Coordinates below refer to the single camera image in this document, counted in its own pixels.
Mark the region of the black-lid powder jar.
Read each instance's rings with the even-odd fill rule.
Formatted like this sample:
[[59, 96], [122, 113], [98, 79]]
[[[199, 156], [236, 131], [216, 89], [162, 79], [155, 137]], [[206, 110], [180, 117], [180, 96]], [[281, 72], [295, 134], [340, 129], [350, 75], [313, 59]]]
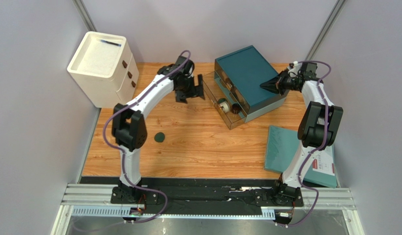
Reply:
[[221, 103], [219, 104], [219, 107], [220, 107], [220, 109], [221, 109], [224, 113], [228, 113], [228, 112], [230, 112], [230, 110], [231, 110], [231, 107], [230, 107], [229, 103], [226, 102], [226, 101], [221, 102]]

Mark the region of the dark brown small jar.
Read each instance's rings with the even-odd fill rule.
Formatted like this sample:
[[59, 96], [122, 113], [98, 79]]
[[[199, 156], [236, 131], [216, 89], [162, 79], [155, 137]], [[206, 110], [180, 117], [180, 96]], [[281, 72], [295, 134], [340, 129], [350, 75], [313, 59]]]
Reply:
[[233, 113], [233, 114], [238, 114], [239, 112], [241, 111], [241, 106], [238, 104], [238, 103], [234, 103], [234, 104], [232, 104], [232, 106], [231, 106], [231, 112]]

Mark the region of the dark green round disc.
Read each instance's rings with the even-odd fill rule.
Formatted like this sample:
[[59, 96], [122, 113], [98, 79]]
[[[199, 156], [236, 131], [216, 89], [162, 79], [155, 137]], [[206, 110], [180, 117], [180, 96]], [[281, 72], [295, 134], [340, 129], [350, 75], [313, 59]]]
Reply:
[[163, 132], [158, 132], [154, 136], [154, 140], [156, 142], [164, 142], [165, 141], [165, 134]]

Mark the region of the transparent drawer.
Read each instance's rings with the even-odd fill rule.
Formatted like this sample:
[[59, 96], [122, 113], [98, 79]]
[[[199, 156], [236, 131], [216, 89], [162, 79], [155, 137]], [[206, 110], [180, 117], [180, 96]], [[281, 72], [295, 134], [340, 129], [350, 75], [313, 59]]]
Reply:
[[247, 114], [227, 88], [225, 82], [215, 73], [202, 76], [204, 93], [231, 130], [245, 123]]

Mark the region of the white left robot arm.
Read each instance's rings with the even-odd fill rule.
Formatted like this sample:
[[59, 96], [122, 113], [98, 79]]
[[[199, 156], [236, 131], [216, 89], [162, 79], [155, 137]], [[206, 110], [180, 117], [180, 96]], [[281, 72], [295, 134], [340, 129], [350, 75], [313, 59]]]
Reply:
[[112, 136], [121, 157], [121, 176], [113, 188], [111, 202], [136, 203], [148, 189], [141, 186], [140, 152], [148, 137], [146, 118], [157, 104], [170, 93], [176, 102], [205, 98], [202, 74], [194, 75], [195, 65], [180, 55], [175, 63], [161, 67], [152, 82], [133, 100], [117, 104], [110, 117]]

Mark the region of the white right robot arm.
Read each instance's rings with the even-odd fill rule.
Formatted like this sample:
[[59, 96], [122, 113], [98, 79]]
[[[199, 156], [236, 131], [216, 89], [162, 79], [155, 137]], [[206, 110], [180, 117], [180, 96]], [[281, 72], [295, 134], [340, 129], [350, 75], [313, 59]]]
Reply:
[[271, 198], [276, 205], [296, 204], [308, 169], [314, 159], [334, 143], [343, 116], [343, 108], [335, 106], [324, 91], [325, 76], [317, 77], [319, 64], [315, 60], [295, 61], [260, 84], [260, 88], [280, 96], [288, 91], [299, 91], [306, 105], [297, 132], [298, 149], [272, 189]]

